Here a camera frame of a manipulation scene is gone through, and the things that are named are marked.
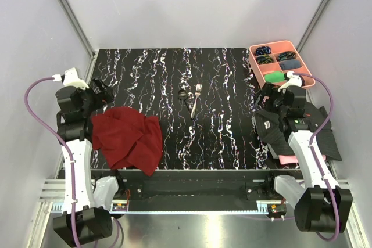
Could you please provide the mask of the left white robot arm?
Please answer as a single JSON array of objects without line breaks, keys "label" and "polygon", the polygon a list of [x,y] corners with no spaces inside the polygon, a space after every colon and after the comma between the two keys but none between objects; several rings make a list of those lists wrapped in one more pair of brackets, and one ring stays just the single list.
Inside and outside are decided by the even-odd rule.
[{"label": "left white robot arm", "polygon": [[56,92],[60,107],[57,135],[65,163],[65,198],[62,215],[53,220],[53,229],[70,247],[111,236],[112,201],[126,191],[125,184],[115,175],[92,181],[91,114],[113,101],[109,86],[99,79],[93,82],[97,92],[81,82],[65,85]]}]

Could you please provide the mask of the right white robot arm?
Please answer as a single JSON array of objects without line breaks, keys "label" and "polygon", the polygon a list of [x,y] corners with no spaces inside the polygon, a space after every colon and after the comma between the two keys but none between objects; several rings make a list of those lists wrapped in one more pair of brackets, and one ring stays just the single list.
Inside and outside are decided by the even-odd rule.
[{"label": "right white robot arm", "polygon": [[267,82],[257,99],[266,100],[254,116],[260,140],[270,146],[286,143],[303,176],[301,185],[290,175],[278,175],[264,184],[265,195],[273,200],[282,196],[287,201],[300,231],[337,237],[345,230],[353,197],[326,166],[316,141],[321,128],[305,115],[306,90],[290,83],[281,89]]}]

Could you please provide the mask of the black spoon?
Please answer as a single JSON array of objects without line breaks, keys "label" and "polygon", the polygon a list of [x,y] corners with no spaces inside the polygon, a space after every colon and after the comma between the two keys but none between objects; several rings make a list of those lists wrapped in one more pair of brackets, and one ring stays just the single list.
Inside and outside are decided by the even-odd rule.
[{"label": "black spoon", "polygon": [[181,89],[181,90],[178,91],[178,99],[185,104],[188,112],[191,113],[191,109],[190,109],[189,104],[187,102],[188,97],[189,97],[189,95],[188,95],[188,92],[186,90]]}]

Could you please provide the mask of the red cloth napkin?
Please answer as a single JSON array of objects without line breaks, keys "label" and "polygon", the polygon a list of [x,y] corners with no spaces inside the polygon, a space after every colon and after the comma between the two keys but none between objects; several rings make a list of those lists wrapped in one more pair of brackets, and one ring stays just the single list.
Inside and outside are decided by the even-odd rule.
[{"label": "red cloth napkin", "polygon": [[110,169],[135,167],[153,175],[163,154],[159,118],[130,107],[114,107],[91,117],[92,148],[103,153]]}]

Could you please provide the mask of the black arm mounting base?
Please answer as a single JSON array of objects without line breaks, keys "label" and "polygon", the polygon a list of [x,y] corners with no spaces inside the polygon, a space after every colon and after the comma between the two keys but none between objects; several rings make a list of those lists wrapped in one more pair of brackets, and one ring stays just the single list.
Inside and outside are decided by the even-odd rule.
[{"label": "black arm mounting base", "polygon": [[157,196],[227,196],[251,200],[263,196],[267,181],[278,175],[302,180],[300,170],[156,170],[152,176],[140,170],[120,170],[131,200]]}]

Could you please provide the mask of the silver metal fork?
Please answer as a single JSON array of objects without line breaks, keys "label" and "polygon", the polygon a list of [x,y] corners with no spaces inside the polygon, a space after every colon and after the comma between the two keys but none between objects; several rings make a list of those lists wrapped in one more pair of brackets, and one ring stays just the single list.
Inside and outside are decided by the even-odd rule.
[{"label": "silver metal fork", "polygon": [[191,110],[191,115],[190,115],[192,120],[195,117],[197,101],[198,101],[198,98],[201,95],[201,91],[202,91],[202,84],[197,84],[196,88],[195,88],[195,100],[194,100],[194,104],[193,104],[193,107],[192,107],[192,110]]}]

